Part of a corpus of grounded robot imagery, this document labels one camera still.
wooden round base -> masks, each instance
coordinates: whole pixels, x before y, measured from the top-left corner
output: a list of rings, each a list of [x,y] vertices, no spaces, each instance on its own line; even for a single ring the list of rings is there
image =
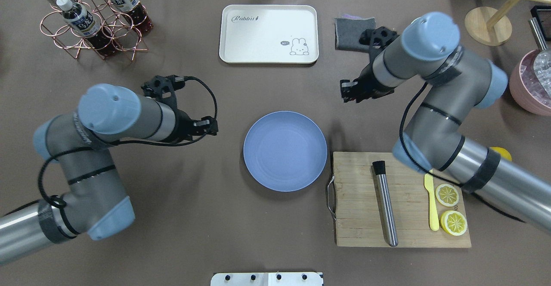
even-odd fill
[[[504,16],[488,30],[486,22],[498,10],[492,7],[478,7],[469,11],[465,16],[465,27],[467,31],[479,43],[488,46],[499,46],[511,38],[513,27],[511,21]]]

tabletop surface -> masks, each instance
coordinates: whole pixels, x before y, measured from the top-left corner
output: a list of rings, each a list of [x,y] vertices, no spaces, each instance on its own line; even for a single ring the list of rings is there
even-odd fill
[[[500,47],[474,41],[463,25],[476,6],[505,0],[142,0],[155,28],[149,52],[132,64],[103,62],[92,52],[74,61],[38,29],[45,0],[0,5],[0,210],[38,199],[43,162],[32,145],[35,129],[75,109],[100,82],[140,92],[155,75],[196,76],[218,98],[219,127],[186,147],[123,145],[111,152],[136,213],[126,230],[92,241],[86,234],[0,268],[1,285],[194,285],[215,272],[314,270],[325,285],[544,285],[551,280],[551,236],[502,217],[465,196],[470,249],[337,247],[325,207],[329,159],[310,186],[291,193],[258,184],[246,169],[242,145],[250,126],[275,111],[296,111],[317,123],[332,151],[388,152],[419,78],[390,96],[344,104],[339,80],[353,79],[368,55],[335,50],[334,18],[375,17],[403,29],[429,11],[451,15],[462,43],[511,74],[536,48],[529,9],[511,11],[512,39]],[[229,65],[218,57],[222,9],[231,4],[297,4],[317,10],[319,59],[311,65]],[[209,95],[190,83],[177,92],[179,108],[199,119],[212,115]],[[551,180],[550,118],[526,112],[506,91],[494,105],[473,110],[461,126],[467,137],[506,147],[513,160]],[[49,194],[67,192],[58,165],[45,176]]]

yellow knife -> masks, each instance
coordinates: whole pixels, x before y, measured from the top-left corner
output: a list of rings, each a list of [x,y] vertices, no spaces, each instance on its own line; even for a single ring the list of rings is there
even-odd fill
[[[429,226],[432,231],[438,231],[438,212],[434,200],[434,182],[431,174],[425,174],[425,189],[429,192]]]

bunny drawing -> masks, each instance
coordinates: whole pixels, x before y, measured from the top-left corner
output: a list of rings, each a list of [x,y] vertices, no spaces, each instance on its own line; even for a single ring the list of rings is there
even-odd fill
[[[293,46],[291,46],[291,55],[309,55],[306,39],[294,38]]]

rectangular tray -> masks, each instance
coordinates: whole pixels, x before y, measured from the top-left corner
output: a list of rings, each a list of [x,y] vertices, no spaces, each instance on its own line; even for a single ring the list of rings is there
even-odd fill
[[[229,5],[218,54],[226,63],[313,63],[317,13],[308,5]]]
[[[333,153],[333,173],[337,191],[337,245],[390,247],[382,232],[371,164],[384,160],[388,189],[396,223],[398,247],[470,248],[469,230],[460,236],[429,228],[429,197],[423,186],[424,175],[403,165],[389,152]],[[434,178],[435,189],[444,182]],[[465,217],[463,195],[459,192],[457,210]],[[438,217],[453,207],[436,202]]]

